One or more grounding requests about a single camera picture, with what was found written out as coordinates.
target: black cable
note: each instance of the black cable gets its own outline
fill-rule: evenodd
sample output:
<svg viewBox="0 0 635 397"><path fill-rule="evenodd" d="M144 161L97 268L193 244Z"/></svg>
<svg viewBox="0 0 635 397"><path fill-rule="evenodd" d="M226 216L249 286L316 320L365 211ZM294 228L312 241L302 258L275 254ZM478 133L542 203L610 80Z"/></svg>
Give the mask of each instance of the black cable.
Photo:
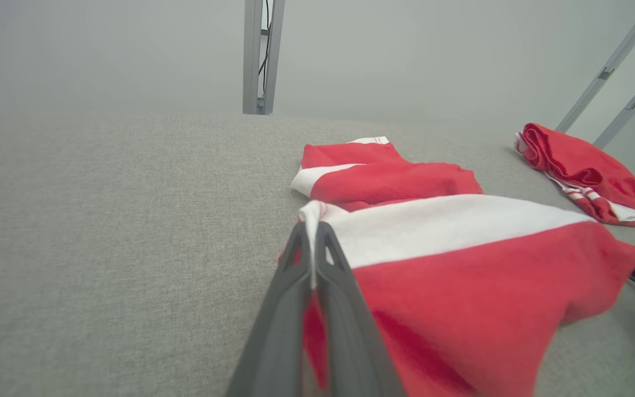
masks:
<svg viewBox="0 0 635 397"><path fill-rule="evenodd" d="M266 61L269 58L269 43L271 43L271 26L273 25L273 22L271 21L271 14L269 11L269 0L266 0L266 23L268 24L268 30L269 30L269 36L266 40L266 53L264 54L264 61L261 64L261 67L259 68L259 76L261 76L261 71L264 71L264 96L266 96L266 71L265 66L266 66Z"/></svg>

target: gray fabric surface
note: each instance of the gray fabric surface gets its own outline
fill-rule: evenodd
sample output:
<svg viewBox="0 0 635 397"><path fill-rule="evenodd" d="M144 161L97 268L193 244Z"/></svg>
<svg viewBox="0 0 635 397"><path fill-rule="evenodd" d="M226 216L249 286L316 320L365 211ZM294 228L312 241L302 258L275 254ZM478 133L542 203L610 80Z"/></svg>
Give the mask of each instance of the gray fabric surface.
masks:
<svg viewBox="0 0 635 397"><path fill-rule="evenodd" d="M0 116L0 395L221 395L306 143L387 136L488 194L578 211L512 136L273 116ZM635 228L610 228L635 243ZM635 286L564 326L537 395L635 395Z"/></svg>

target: folded cloth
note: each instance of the folded cloth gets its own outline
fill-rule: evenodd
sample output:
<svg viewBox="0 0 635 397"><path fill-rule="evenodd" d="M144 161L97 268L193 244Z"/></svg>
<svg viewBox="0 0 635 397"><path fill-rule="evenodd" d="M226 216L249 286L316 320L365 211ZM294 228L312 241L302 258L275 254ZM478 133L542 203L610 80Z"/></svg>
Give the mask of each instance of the folded cloth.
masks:
<svg viewBox="0 0 635 397"><path fill-rule="evenodd" d="M335 230L408 394L532 395L559 324L613 305L635 246L584 214L479 194L471 171L408 163L383 137L358 142L306 146L292 187L327 197L300 210L308 240L319 221ZM325 387L317 299L303 321Z"/></svg>
<svg viewBox="0 0 635 397"><path fill-rule="evenodd" d="M635 176L607 153L565 133L526 124L516 150L600 222L635 226Z"/></svg>
<svg viewBox="0 0 635 397"><path fill-rule="evenodd" d="M455 164L409 163L385 136L306 145L290 187L348 211L396 201L480 194L474 173Z"/></svg>

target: red and white cloth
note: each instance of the red and white cloth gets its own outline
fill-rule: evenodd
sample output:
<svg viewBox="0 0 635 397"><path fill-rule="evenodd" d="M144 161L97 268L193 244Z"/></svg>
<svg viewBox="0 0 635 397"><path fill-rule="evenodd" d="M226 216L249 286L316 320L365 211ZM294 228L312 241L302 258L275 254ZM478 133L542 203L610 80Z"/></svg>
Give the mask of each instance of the red and white cloth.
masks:
<svg viewBox="0 0 635 397"><path fill-rule="evenodd" d="M635 226L635 176L597 146L533 123L516 134L514 146L590 216Z"/></svg>
<svg viewBox="0 0 635 397"><path fill-rule="evenodd" d="M635 267L635 246L584 214L477 194L470 171L409 167L385 139L371 142L307 146L292 186L336 198L311 201L300 218L308 232L319 221L335 230L406 391L532 395L559 324L613 305ZM315 301L304 325L325 386Z"/></svg>

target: fabric fold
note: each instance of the fabric fold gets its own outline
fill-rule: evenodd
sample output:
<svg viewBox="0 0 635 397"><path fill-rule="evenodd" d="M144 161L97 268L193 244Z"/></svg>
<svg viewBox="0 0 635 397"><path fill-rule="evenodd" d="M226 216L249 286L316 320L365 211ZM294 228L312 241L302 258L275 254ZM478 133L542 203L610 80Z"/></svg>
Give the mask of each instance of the fabric fold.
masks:
<svg viewBox="0 0 635 397"><path fill-rule="evenodd" d="M531 123L516 134L514 147L593 218L635 226L635 176L597 146Z"/></svg>

